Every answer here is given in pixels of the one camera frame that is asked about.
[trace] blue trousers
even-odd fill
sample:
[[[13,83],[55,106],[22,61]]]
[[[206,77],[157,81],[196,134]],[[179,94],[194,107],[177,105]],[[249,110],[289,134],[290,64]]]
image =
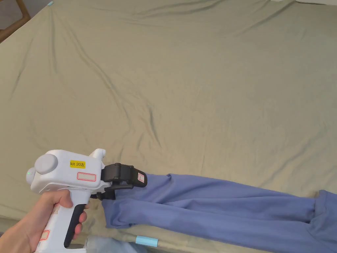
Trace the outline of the blue trousers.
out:
[[[103,200],[108,228],[152,225],[276,253],[337,252],[337,195],[303,198],[230,181],[148,174]]]

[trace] gripper handle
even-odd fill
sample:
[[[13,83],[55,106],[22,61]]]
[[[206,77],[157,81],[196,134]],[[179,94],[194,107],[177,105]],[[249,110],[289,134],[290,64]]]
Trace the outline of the gripper handle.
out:
[[[55,205],[35,253],[86,252],[86,249],[72,250],[67,247],[74,236],[80,215],[89,202],[91,192],[79,188],[69,189],[69,191],[73,202],[72,208]]]

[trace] yellow label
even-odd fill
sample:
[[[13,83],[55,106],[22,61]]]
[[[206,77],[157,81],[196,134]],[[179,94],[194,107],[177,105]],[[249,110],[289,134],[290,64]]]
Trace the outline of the yellow label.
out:
[[[85,169],[85,162],[84,161],[70,160],[70,167],[71,168]]]

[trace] light blue tape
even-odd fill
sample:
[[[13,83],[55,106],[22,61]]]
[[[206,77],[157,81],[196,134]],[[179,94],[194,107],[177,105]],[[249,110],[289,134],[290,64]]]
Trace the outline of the light blue tape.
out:
[[[136,243],[146,246],[152,246],[157,247],[158,245],[158,239],[150,238],[150,237],[144,237],[144,236],[137,236],[136,237]]]

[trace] wooden furniture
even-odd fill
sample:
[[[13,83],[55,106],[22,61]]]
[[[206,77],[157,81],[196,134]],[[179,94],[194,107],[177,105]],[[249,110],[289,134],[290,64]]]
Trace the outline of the wooden furniture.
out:
[[[20,11],[22,13],[22,18],[15,23],[11,24],[7,28],[0,30],[0,43],[4,41],[6,38],[8,38],[13,32],[15,32],[17,29],[19,29],[21,26],[23,26],[25,23],[27,23],[30,20],[30,15],[28,13],[28,10],[23,3],[23,0],[16,0]]]

